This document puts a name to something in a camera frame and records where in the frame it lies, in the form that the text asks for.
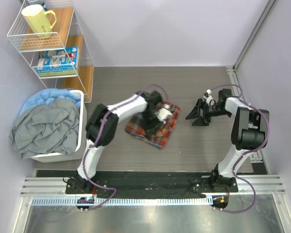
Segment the plaid flannel shirt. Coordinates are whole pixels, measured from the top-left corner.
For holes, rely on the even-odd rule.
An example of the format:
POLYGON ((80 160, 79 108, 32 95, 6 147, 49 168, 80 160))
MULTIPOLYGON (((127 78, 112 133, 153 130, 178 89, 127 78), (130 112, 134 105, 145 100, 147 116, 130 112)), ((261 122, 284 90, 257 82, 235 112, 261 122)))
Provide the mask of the plaid flannel shirt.
POLYGON ((125 132, 134 138, 141 140, 145 143, 148 143, 151 146, 154 146, 158 149, 163 149, 167 144, 171 133, 173 132, 181 108, 175 104, 172 104, 167 101, 158 103, 156 110, 166 107, 172 113, 172 117, 164 121, 163 125, 158 129, 155 135, 152 135, 150 139, 147 139, 146 132, 141 125, 142 115, 141 113, 135 114, 128 124, 125 127, 125 132))

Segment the aluminium frame rail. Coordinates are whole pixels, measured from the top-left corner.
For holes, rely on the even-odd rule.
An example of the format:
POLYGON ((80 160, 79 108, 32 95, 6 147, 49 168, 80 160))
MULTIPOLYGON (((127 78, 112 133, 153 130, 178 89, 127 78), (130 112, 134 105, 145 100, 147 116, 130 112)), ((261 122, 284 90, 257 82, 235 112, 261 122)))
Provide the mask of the aluminium frame rail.
MULTIPOLYGON (((250 186, 244 182, 250 182, 256 193, 259 194, 285 194, 285 189, 279 175, 241 175, 237 180, 241 194, 251 194, 250 186)), ((61 177, 26 178, 23 184, 22 195, 63 195, 66 183, 61 177)))

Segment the white laundry basket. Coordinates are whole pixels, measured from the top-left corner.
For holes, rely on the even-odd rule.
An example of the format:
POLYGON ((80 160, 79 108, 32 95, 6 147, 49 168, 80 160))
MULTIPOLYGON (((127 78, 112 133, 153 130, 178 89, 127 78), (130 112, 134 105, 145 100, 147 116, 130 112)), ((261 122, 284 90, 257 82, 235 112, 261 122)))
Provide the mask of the white laundry basket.
POLYGON ((74 96, 80 98, 80 117, 79 117, 79 133, 78 142, 75 151, 71 155, 64 155, 60 153, 49 153, 49 154, 39 154, 32 157, 31 159, 42 162, 42 163, 52 163, 52 162, 63 162, 81 159, 86 146, 86 132, 85 126, 87 122, 87 110, 84 104, 84 93, 80 90, 70 90, 70 93, 74 96))

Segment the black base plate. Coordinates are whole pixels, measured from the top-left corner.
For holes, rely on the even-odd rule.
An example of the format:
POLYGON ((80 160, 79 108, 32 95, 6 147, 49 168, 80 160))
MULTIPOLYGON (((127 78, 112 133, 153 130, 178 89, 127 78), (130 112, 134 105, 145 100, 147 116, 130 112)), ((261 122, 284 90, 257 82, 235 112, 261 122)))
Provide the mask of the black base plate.
POLYGON ((237 193, 235 178, 200 172, 98 171, 87 181, 74 173, 63 177, 66 194, 106 199, 189 199, 207 193, 237 193))

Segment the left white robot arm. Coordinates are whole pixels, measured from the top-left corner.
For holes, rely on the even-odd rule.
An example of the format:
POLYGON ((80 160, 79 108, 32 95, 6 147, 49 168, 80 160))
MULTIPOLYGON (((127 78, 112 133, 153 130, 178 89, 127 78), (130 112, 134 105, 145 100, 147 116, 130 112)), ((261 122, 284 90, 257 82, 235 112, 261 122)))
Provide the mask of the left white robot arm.
POLYGON ((146 138, 150 139, 162 126, 162 121, 156 114, 157 104, 162 103, 159 92, 139 92, 130 98, 106 106, 99 104, 88 120, 86 130, 86 149, 77 169, 74 179, 75 187, 87 194, 93 190, 91 180, 96 174, 96 167, 104 148, 113 140, 117 125, 124 119, 140 113, 141 126, 145 130, 146 138))

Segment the light blue shirt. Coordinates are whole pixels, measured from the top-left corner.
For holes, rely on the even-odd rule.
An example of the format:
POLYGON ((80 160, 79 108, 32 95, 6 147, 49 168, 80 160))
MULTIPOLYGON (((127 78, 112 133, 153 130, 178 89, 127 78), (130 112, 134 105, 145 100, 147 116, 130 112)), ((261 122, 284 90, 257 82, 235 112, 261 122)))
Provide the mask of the light blue shirt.
POLYGON ((36 94, 29 97, 23 104, 19 116, 26 110, 36 107, 41 104, 50 105, 55 99, 67 99, 74 102, 74 104, 80 108, 83 94, 74 93, 74 89, 58 89, 58 88, 47 88, 43 89, 36 94))

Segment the blue picture box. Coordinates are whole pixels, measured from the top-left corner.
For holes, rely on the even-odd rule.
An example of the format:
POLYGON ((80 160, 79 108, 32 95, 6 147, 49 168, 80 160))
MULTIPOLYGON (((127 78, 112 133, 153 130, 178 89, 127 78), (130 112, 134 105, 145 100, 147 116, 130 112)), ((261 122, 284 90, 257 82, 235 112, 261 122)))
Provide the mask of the blue picture box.
POLYGON ((80 50, 77 46, 61 50, 46 50, 39 52, 36 65, 33 68, 41 78, 75 75, 79 60, 80 50))

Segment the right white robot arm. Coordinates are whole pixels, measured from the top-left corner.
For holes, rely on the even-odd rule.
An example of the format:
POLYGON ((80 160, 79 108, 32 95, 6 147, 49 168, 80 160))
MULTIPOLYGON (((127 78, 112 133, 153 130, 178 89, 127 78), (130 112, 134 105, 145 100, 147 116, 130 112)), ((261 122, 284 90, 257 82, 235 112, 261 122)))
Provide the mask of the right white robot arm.
POLYGON ((238 169, 250 155, 264 148, 268 142, 269 111, 245 103, 241 96, 234 96, 227 85, 220 88, 218 100, 212 97, 212 91, 208 89, 186 116, 187 120, 194 120, 192 126, 209 126, 213 117, 234 117, 232 146, 209 177, 194 180, 196 193, 236 192, 238 169))

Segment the grey shirt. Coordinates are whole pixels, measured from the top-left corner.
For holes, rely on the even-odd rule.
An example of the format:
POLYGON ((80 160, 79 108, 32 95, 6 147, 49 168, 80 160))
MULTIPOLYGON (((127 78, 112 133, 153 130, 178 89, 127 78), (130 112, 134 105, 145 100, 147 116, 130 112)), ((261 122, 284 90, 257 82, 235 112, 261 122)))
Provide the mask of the grey shirt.
POLYGON ((40 154, 71 155, 77 148, 80 113, 72 100, 58 98, 23 112, 10 132, 12 148, 22 160, 40 154))

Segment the yellow mug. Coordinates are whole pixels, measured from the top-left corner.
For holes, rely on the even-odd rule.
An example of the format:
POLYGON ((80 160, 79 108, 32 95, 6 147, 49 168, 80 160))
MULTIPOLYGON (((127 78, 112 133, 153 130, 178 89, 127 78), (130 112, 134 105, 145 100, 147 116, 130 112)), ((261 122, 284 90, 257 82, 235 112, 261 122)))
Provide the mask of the yellow mug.
POLYGON ((21 10, 33 33, 41 39, 48 39, 53 34, 53 27, 57 22, 56 13, 53 10, 45 11, 42 5, 28 5, 21 10))

